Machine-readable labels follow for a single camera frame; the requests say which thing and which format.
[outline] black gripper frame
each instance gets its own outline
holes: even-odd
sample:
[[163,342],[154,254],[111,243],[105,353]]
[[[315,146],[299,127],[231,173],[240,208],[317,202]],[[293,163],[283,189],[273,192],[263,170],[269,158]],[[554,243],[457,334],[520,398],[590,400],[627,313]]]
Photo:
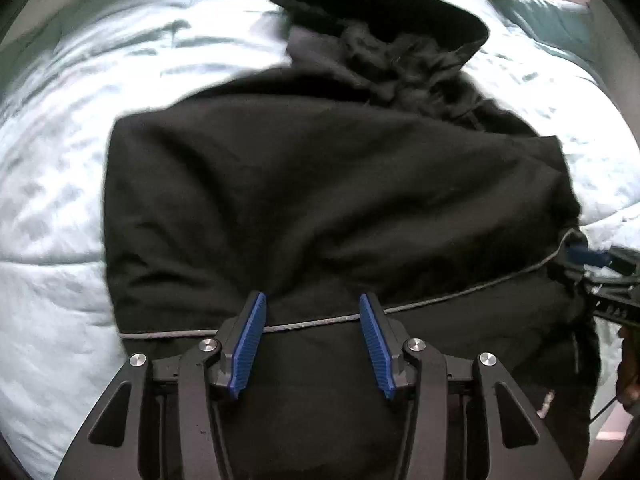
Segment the black gripper frame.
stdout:
[[[620,276],[595,276],[586,272],[585,264],[607,267]],[[573,287],[593,316],[640,329],[640,251],[619,246],[593,251],[584,237],[572,237],[558,251],[549,273]]]
[[[182,457],[182,480],[232,480],[218,411],[249,377],[266,318],[264,294],[252,292],[215,338],[182,355],[127,359],[71,443],[54,480],[156,480],[172,476],[167,453]],[[165,443],[162,414],[177,397],[178,449]]]
[[[447,396],[451,395],[468,396],[463,403],[462,478],[574,478],[536,410],[497,358],[481,354],[471,361],[443,355],[425,341],[409,338],[402,323],[386,316],[374,294],[364,294],[360,304],[360,322],[378,384],[385,390],[392,383],[393,392],[386,396],[408,400],[396,480],[446,478]],[[364,326],[367,304],[378,332]],[[385,346],[383,358],[379,349],[372,348],[376,335]],[[383,362],[388,364],[386,377],[381,374]]]

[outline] black jacket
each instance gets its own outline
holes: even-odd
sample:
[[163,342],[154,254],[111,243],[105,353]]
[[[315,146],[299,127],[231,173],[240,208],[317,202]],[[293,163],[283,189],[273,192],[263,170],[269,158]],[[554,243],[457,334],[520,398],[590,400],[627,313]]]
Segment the black jacket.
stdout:
[[396,316],[440,351],[495,353],[535,403],[554,390],[546,420],[578,473],[593,333],[536,264],[579,207],[558,140],[461,77],[486,27],[439,0],[273,1],[292,19],[291,67],[114,127],[104,236],[121,332],[218,328],[262,290],[267,325],[289,327],[263,337],[223,412],[238,478],[391,478],[404,414],[357,323],[334,318],[363,291],[406,306],[514,274]]

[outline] bed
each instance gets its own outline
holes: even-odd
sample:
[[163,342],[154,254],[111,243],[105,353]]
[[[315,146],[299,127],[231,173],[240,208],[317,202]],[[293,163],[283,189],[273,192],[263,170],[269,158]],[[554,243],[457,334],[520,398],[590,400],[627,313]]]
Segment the bed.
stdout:
[[[588,8],[445,1],[490,29],[466,77],[561,140],[591,245],[640,248],[640,150],[598,75]],[[285,24],[267,0],[82,0],[0,50],[0,432],[35,480],[124,359],[102,260],[114,120],[286,63]],[[617,327],[598,331],[595,412],[620,360]]]

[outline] gray piping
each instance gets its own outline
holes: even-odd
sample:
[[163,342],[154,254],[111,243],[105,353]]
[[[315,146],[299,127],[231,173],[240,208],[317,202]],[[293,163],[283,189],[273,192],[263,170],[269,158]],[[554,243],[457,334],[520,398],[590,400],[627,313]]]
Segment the gray piping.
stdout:
[[[564,245],[564,242],[571,234],[578,234],[578,232],[574,229],[569,229],[562,240],[560,240],[560,244],[558,248],[547,256],[544,260],[533,264],[532,266],[526,267],[523,270],[519,270],[518,272],[512,272],[511,274],[507,274],[506,276],[502,276],[501,278],[497,278],[495,280],[491,280],[490,282],[481,283],[480,285],[475,285],[470,288],[466,288],[465,290],[461,290],[460,292],[454,292],[453,294],[447,294],[446,296],[440,296],[438,298],[431,298],[429,300],[416,301],[415,303],[407,303],[399,306],[392,306],[385,309],[387,314],[392,314],[395,312],[403,312],[405,310],[411,310],[412,308],[417,308],[419,306],[427,306],[430,304],[441,303],[443,301],[452,300],[453,298],[459,298],[460,296],[466,296],[467,294],[472,294],[477,292],[478,290],[483,290],[484,288],[489,288],[494,285],[498,285],[499,283],[506,282],[511,278],[515,278],[521,274],[527,274],[528,272],[533,272],[534,270],[538,270],[548,264],[551,260],[553,260],[560,249]],[[273,332],[287,332],[289,330],[300,330],[303,328],[311,328],[314,326],[324,326],[331,325],[337,323],[345,323],[348,321],[357,321],[360,319],[359,314],[350,314],[348,316],[338,316],[338,317],[329,317],[326,319],[315,319],[313,321],[302,321],[299,323],[290,323],[284,325],[274,325],[274,326],[266,326],[262,330],[263,333],[273,333]],[[209,335],[216,335],[218,330],[216,329],[204,329],[204,330],[172,330],[170,332],[147,332],[147,333],[139,333],[139,334],[125,334],[121,333],[120,337],[123,339],[165,339],[165,338],[173,338],[173,337],[204,337]]]

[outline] black hoodie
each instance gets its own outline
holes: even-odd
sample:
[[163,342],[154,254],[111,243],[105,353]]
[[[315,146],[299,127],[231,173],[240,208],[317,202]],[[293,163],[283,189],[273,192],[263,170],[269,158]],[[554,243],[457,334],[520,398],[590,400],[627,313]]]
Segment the black hoodie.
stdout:
[[536,264],[579,207],[558,140],[461,78],[486,27],[439,0],[273,1],[292,20],[291,67],[114,126],[108,286],[121,332],[148,338],[128,348],[179,352],[193,340],[158,336],[218,328],[261,290],[279,332],[223,410],[236,477],[391,478],[404,411],[377,390],[357,322],[340,322],[373,291],[414,305],[395,314],[411,336],[493,352],[534,403],[555,391],[545,420],[578,474],[597,352],[580,304]]

